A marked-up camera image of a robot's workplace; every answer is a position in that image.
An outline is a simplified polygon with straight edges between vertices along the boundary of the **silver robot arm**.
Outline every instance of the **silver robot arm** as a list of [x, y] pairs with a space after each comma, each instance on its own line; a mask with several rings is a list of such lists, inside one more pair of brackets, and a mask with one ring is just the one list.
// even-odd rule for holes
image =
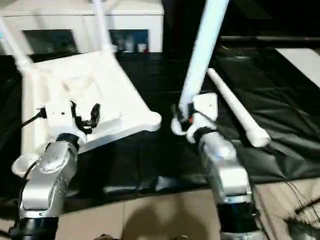
[[263, 240], [264, 233], [256, 224], [258, 212], [247, 171], [238, 161], [233, 144], [214, 124], [218, 114], [216, 95], [195, 96], [190, 109], [187, 122], [176, 112], [171, 128], [174, 133], [185, 134], [191, 144], [198, 146], [203, 171], [217, 206], [221, 240]]
[[30, 180], [21, 190], [19, 216], [9, 230], [13, 240], [54, 240], [63, 212], [68, 185], [76, 174], [79, 143], [87, 140], [100, 119], [100, 105], [91, 120], [76, 116], [73, 102], [49, 102], [45, 106], [49, 126], [57, 135], [35, 162]]

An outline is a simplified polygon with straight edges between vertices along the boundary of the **white pole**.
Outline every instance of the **white pole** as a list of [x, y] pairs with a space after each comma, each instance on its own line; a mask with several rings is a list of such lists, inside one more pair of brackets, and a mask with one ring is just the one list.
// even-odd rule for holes
[[219, 74], [212, 68], [209, 68], [208, 75], [218, 88], [219, 92], [231, 108], [236, 118], [243, 126], [246, 137], [248, 138], [252, 146], [260, 148], [267, 145], [270, 142], [270, 136], [268, 135], [266, 130], [258, 125], [258, 123], [253, 119], [247, 109], [241, 104], [238, 98], [225, 84]]
[[229, 0], [207, 0], [205, 3], [179, 102], [185, 120], [188, 118], [188, 104], [200, 92], [204, 82], [228, 3]]
[[112, 49], [109, 31], [106, 27], [106, 19], [101, 5], [101, 0], [93, 0], [94, 11], [97, 20], [97, 29], [99, 34], [99, 41], [102, 51], [110, 51]]
[[0, 32], [3, 33], [4, 38], [6, 39], [9, 47], [12, 50], [13, 57], [15, 59], [15, 64], [18, 68], [23, 68], [32, 64], [31, 59], [26, 56], [23, 51], [20, 49], [14, 37], [11, 35], [9, 29], [7, 28], [4, 19], [1, 14], [0, 8]]

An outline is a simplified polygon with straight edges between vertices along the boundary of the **black cable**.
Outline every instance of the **black cable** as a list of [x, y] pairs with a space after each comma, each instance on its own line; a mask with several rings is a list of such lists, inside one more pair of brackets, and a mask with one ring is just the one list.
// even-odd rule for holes
[[6, 231], [0, 230], [0, 237], [5, 239], [11, 239], [10, 234]]
[[34, 120], [36, 120], [37, 118], [40, 118], [40, 117], [42, 117], [42, 112], [41, 111], [39, 111], [35, 116], [30, 118], [29, 120], [27, 120], [24, 123], [22, 123], [20, 128], [23, 128], [23, 127], [27, 126], [28, 124], [32, 123]]
[[[307, 201], [309, 201], [309, 199], [308, 199], [305, 195], [302, 194], [302, 192], [297, 188], [297, 186], [296, 186], [295, 184], [293, 184], [292, 182], [291, 182], [290, 184], [292, 184], [292, 186], [293, 186]], [[306, 205], [302, 205], [302, 206], [300, 207], [301, 211], [303, 211], [303, 212], [304, 212], [303, 209], [306, 209], [306, 207], [304, 207], [304, 206], [306, 206]], [[319, 215], [318, 215], [315, 207], [313, 206], [313, 204], [309, 204], [309, 207], [311, 207], [311, 209], [312, 209], [312, 211], [314, 212], [317, 220], [320, 222], [320, 217], [319, 217]]]
[[37, 164], [37, 161], [33, 162], [30, 167], [25, 171], [25, 174], [23, 175], [23, 178], [22, 178], [22, 187], [20, 189], [20, 193], [19, 193], [19, 197], [18, 197], [18, 204], [19, 204], [19, 207], [20, 207], [20, 204], [21, 204], [21, 201], [22, 201], [22, 193], [25, 189], [25, 186], [26, 186], [26, 183], [27, 183], [27, 177], [29, 175], [29, 173], [31, 172], [32, 168]]
[[36, 120], [37, 118], [47, 118], [47, 115], [46, 115], [46, 110], [45, 108], [41, 108], [40, 111], [35, 115], [33, 116], [32, 118], [30, 118], [29, 120], [23, 122], [22, 124], [19, 124], [11, 129], [9, 129], [5, 134], [3, 134], [3, 137], [2, 139], [0, 140], [0, 151], [2, 150], [2, 148], [5, 146], [5, 144], [8, 142], [8, 140], [12, 137], [12, 135], [22, 129], [23, 127], [25, 127], [26, 125], [32, 123], [34, 120]]
[[[287, 184], [288, 186], [289, 186], [289, 188], [291, 188], [291, 191], [293, 192], [293, 194], [295, 195], [295, 198], [299, 201], [299, 204], [300, 204], [300, 207], [302, 207], [303, 206], [303, 203], [302, 203], [302, 201], [300, 200], [300, 198], [298, 197], [298, 194], [297, 194], [297, 192], [294, 190], [294, 188], [293, 188], [293, 185], [291, 185], [292, 183], [290, 183], [289, 181], [288, 181], [288, 179], [287, 178], [285, 178], [285, 184]], [[303, 194], [302, 194], [302, 192], [296, 187], [295, 188], [302, 196], [304, 196]], [[309, 221], [309, 219], [308, 219], [308, 216], [307, 216], [307, 214], [306, 214], [306, 212], [305, 211], [302, 211], [303, 213], [304, 213], [304, 215], [305, 215], [305, 219], [308, 221], [308, 223], [310, 224], [310, 221]]]
[[309, 207], [311, 207], [312, 205], [315, 205], [315, 204], [318, 204], [318, 203], [320, 203], [320, 197], [317, 198], [317, 199], [315, 199], [315, 200], [310, 201], [308, 204], [306, 204], [306, 205], [304, 205], [304, 206], [302, 206], [302, 207], [297, 208], [296, 210], [294, 210], [294, 212], [295, 212], [296, 214], [299, 214], [299, 213], [301, 213], [304, 209], [309, 208]]

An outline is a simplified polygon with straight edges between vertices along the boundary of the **tiled floor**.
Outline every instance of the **tiled floor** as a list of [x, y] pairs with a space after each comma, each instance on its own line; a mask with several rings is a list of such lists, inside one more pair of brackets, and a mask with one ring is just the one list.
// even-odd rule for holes
[[[319, 179], [296, 181], [294, 188], [300, 191], [297, 194], [293, 193], [293, 185], [290, 187], [284, 182], [263, 184], [254, 189], [255, 193], [259, 192], [255, 194], [256, 206], [270, 240], [291, 239], [284, 219], [299, 207], [297, 198], [307, 203], [320, 196]], [[311, 220], [315, 217], [312, 211], [306, 212], [307, 215]], [[0, 229], [6, 231], [12, 224], [0, 220]], [[211, 191], [198, 190], [64, 214], [60, 217], [56, 239], [93, 240], [109, 234], [122, 240], [170, 240], [179, 235], [187, 235], [190, 240], [219, 240], [219, 228]]]
[[[13, 222], [0, 220], [0, 229]], [[145, 197], [64, 214], [57, 240], [93, 240], [110, 234], [124, 240], [219, 239], [219, 222], [212, 193], [199, 190]]]

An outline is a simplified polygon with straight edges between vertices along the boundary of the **black tablecloth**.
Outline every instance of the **black tablecloth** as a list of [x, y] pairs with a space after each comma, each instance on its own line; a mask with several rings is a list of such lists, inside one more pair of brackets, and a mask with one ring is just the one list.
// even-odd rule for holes
[[[33, 56], [35, 61], [55, 56]], [[189, 58], [160, 53], [122, 54], [118, 61], [143, 100], [162, 116], [157, 132], [140, 132], [79, 155], [65, 211], [146, 195], [206, 188], [197, 149], [171, 133], [171, 105], [179, 100]], [[275, 50], [218, 50], [210, 63], [272, 137], [249, 145], [218, 96], [219, 131], [236, 147], [255, 184], [320, 175], [320, 90]], [[206, 79], [202, 92], [215, 92]], [[21, 77], [9, 56], [0, 57], [0, 217], [12, 218], [21, 179], [11, 172], [21, 134]]]

